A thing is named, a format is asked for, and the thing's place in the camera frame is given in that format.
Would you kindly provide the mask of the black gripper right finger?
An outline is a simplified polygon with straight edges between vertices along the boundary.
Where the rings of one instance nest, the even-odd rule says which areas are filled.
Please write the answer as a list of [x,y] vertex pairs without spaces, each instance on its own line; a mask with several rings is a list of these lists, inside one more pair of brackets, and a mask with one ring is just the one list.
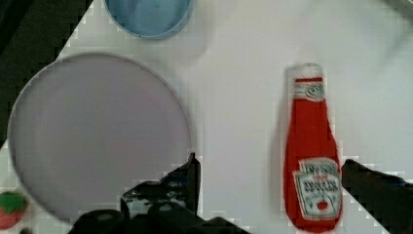
[[413,184],[348,159],[342,185],[390,234],[413,233]]

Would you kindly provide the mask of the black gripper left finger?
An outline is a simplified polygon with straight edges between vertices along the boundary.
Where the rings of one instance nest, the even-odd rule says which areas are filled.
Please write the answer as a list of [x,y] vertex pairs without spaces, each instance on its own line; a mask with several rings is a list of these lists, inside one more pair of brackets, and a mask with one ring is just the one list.
[[125,192],[121,199],[121,212],[126,218],[146,215],[158,203],[176,203],[191,212],[199,206],[201,163],[192,152],[188,161],[160,180],[146,180]]

